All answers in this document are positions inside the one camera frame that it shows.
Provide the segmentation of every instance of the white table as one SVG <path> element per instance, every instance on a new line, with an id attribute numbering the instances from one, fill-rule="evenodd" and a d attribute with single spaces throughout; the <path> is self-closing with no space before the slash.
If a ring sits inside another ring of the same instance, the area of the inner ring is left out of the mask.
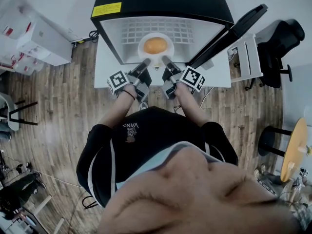
<path id="1" fill-rule="evenodd" d="M 220 52 L 218 55 L 212 58 L 214 66 L 208 70 L 204 70 L 202 67 L 198 67 L 206 78 L 204 83 L 205 87 L 231 87 L 230 66 L 228 60 L 227 49 Z M 185 64 L 176 63 L 177 66 L 184 70 Z M 97 59 L 95 70 L 95 88 L 107 88 L 107 78 L 118 70 L 129 72 L 137 67 L 138 64 L 125 64 L 121 65 L 114 54 L 102 38 L 99 36 L 97 44 Z M 151 86 L 162 86 L 162 75 L 165 71 L 165 66 L 156 70 L 154 67 L 148 67 L 148 71 L 152 78 Z"/>

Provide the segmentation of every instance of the black microwave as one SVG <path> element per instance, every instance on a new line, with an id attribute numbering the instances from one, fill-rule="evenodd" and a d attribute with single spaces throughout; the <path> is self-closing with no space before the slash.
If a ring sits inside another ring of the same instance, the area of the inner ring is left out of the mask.
<path id="1" fill-rule="evenodd" d="M 140 63 L 147 34 L 167 35 L 173 62 L 193 68 L 241 38 L 267 11 L 262 4 L 234 24 L 225 0 L 96 0 L 91 20 L 120 64 Z"/>

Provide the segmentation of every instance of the round wooden table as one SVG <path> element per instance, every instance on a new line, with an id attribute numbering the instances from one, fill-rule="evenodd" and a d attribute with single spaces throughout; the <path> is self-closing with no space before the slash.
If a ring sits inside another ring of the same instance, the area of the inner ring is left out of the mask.
<path id="1" fill-rule="evenodd" d="M 275 142 L 275 133 L 289 135 L 291 138 L 285 152 L 273 148 Z M 288 181 L 294 172 L 299 168 L 303 157 L 307 153 L 308 127 L 306 120 L 301 118 L 293 131 L 268 126 L 261 134 L 258 152 L 261 156 L 267 155 L 269 152 L 284 157 L 281 180 Z"/>
<path id="2" fill-rule="evenodd" d="M 307 154 L 308 127 L 304 118 L 301 118 L 289 140 L 281 171 L 281 180 L 288 181 L 294 172 L 299 169 L 303 157 Z"/>

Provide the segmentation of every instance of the nose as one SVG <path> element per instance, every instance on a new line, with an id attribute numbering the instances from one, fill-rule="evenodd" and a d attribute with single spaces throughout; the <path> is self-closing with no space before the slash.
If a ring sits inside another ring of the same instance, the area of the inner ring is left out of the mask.
<path id="1" fill-rule="evenodd" d="M 204 155 L 194 147 L 186 147 L 176 152 L 159 170 L 163 176 L 177 176 L 182 180 L 194 179 L 209 170 Z"/>

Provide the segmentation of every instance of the black t-shirt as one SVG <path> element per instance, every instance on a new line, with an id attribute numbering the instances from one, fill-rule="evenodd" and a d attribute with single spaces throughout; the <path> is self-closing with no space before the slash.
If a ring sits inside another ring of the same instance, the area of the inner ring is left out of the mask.
<path id="1" fill-rule="evenodd" d="M 223 156 L 226 162 L 237 165 L 237 155 L 219 124 L 208 122 L 200 128 L 184 116 L 151 107 L 126 117 L 113 129 L 96 125 L 88 135 L 77 166 L 78 180 L 90 192 L 87 182 L 89 167 L 98 154 L 93 164 L 93 170 L 97 172 L 93 172 L 92 177 L 95 186 L 101 187 L 102 194 L 107 194 L 107 201 L 111 189 L 111 139 L 115 151 L 116 183 L 125 181 L 155 154 L 180 141 L 188 141 L 203 151 L 208 143 L 210 155 L 220 160 Z"/>

